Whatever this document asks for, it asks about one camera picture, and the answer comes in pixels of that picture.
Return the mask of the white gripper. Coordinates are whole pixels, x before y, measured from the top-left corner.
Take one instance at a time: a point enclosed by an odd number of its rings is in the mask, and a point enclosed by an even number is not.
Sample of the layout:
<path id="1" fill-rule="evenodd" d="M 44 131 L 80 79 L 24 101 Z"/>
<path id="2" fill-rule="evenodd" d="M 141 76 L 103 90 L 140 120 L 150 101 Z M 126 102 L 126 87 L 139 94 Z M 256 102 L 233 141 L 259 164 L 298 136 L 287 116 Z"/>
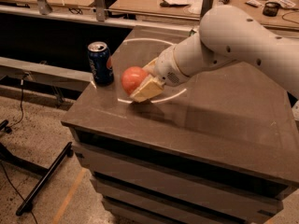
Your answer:
<path id="1" fill-rule="evenodd" d="M 158 58 L 147 63 L 143 69 L 148 75 L 141 84 L 130 94 L 130 98 L 138 103 L 158 96 L 164 90 L 164 84 L 176 87 L 187 82 L 190 78 L 185 76 L 178 68 L 174 55 L 175 46 L 165 49 Z"/>

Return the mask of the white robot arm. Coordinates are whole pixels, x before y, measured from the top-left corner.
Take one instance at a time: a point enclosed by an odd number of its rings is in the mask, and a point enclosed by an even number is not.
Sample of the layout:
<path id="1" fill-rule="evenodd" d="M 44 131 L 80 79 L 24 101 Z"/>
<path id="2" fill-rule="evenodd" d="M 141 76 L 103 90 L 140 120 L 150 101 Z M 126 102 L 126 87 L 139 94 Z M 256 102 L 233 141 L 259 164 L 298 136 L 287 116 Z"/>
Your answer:
<path id="1" fill-rule="evenodd" d="M 299 98 L 299 40 L 276 35 L 238 7 L 218 6 L 201 19 L 199 32 L 175 44 L 148 63 L 148 75 L 129 92 L 143 102 L 191 77 L 248 63 Z"/>

